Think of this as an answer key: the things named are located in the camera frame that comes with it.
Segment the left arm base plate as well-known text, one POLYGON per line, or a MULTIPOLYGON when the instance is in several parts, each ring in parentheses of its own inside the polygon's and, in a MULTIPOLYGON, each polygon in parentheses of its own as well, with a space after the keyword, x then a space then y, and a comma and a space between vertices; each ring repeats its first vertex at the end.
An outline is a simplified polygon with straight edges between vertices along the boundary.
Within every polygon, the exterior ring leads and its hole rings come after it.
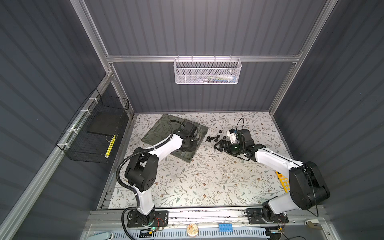
POLYGON ((168 225, 168 211, 151 211, 149 215, 143 215, 137 210, 132 210, 128 213, 127 224, 128 228, 139 227, 166 227, 168 225))

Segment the green compartment organizer box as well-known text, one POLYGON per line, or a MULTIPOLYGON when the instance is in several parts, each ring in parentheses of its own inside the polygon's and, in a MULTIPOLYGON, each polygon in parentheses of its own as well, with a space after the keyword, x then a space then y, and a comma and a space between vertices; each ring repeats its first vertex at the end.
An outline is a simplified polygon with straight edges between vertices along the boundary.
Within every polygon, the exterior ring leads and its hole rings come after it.
POLYGON ((168 138, 171 132, 173 132, 174 137, 177 135, 177 132, 184 129, 184 126, 180 123, 184 125, 187 125, 187 123, 191 123, 197 127, 197 130, 195 131, 195 139, 193 140, 194 146, 196 148, 193 151, 189 152, 181 152, 181 150, 176 150, 172 152, 171 155, 187 163, 190 163, 193 157, 195 156, 197 149, 200 147, 204 137, 208 133, 209 128, 207 126, 204 126, 203 124, 194 122, 192 120, 164 114, 145 134, 145 136, 142 138, 142 142, 153 146, 159 143, 160 141, 168 138))

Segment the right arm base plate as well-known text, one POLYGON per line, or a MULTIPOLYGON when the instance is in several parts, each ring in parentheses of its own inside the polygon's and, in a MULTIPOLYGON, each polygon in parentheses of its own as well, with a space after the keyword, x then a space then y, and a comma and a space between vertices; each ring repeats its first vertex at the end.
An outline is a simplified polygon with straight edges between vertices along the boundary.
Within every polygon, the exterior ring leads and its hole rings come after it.
POLYGON ((248 208, 244 214, 250 224, 287 224, 289 222, 287 214, 277 215, 263 208, 248 208))

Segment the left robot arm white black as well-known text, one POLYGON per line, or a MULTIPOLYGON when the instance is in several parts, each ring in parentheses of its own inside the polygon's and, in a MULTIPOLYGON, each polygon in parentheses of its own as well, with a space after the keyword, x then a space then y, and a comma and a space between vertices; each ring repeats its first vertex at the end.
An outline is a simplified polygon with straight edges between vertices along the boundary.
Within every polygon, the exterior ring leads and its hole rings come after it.
POLYGON ((193 152, 197 149, 198 127, 193 123, 168 121, 170 134, 154 146, 136 148, 119 165, 118 183, 131 190, 137 201, 137 211, 149 216, 155 209, 151 188, 155 183, 159 163, 173 152, 193 152))

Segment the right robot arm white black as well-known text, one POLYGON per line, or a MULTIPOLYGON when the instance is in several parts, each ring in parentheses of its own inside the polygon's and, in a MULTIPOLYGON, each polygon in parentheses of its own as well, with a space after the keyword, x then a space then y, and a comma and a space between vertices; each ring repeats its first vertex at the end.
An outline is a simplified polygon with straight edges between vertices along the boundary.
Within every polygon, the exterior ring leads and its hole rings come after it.
POLYGON ((259 215, 266 223, 274 223, 288 211, 308 211, 331 195, 315 163, 289 159, 269 150, 263 144, 256 144, 247 129, 229 130, 227 138, 217 140, 214 148, 245 161, 263 164, 288 179, 289 190, 286 193, 262 204, 259 215))

